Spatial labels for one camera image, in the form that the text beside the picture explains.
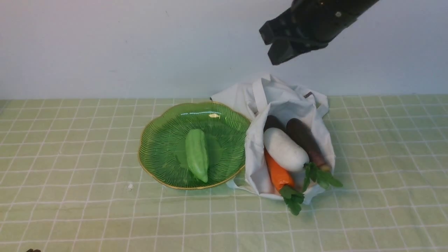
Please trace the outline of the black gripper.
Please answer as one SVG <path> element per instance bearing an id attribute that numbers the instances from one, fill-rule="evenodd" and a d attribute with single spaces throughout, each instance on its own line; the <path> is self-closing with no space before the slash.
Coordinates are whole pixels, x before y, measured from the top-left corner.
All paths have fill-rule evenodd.
<path id="1" fill-rule="evenodd" d="M 294 0 L 290 9 L 259 29 L 268 57 L 279 65 L 311 51 L 326 48 L 377 0 Z M 298 37 L 298 31 L 304 37 Z"/>

